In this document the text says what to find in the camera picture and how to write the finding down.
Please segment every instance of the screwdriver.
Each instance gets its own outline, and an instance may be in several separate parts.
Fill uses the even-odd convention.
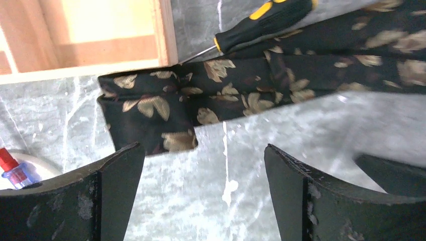
[[[272,0],[266,2],[254,13],[228,31],[215,35],[215,45],[193,55],[188,62],[213,49],[224,54],[236,45],[253,41],[259,37],[283,31],[308,15],[318,5],[318,0]]]

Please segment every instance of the red bottle cap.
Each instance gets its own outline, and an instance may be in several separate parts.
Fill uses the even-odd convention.
[[[10,155],[6,148],[3,147],[0,149],[0,167],[5,172],[12,170],[18,165],[18,162]]]

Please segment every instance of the black floral fabric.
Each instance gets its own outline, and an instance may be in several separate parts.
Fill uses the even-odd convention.
[[[114,146],[193,149],[194,127],[337,91],[426,93],[426,0],[385,0],[216,59],[98,78]]]

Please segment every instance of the wooden box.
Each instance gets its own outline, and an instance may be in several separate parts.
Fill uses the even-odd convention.
[[[0,84],[178,62],[170,0],[0,0]]]

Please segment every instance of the gray tabletop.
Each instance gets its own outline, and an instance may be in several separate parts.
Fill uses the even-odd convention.
[[[320,0],[301,25],[372,0],[351,2]],[[185,59],[212,44],[220,23],[227,30],[262,1],[172,3],[179,58]],[[63,172],[103,158],[114,147],[95,101],[99,95],[95,76],[1,85],[0,144]],[[353,155],[425,164],[425,104],[418,95],[347,92],[196,128],[195,150],[146,158],[125,240],[279,240],[263,162],[268,143],[381,191]]]

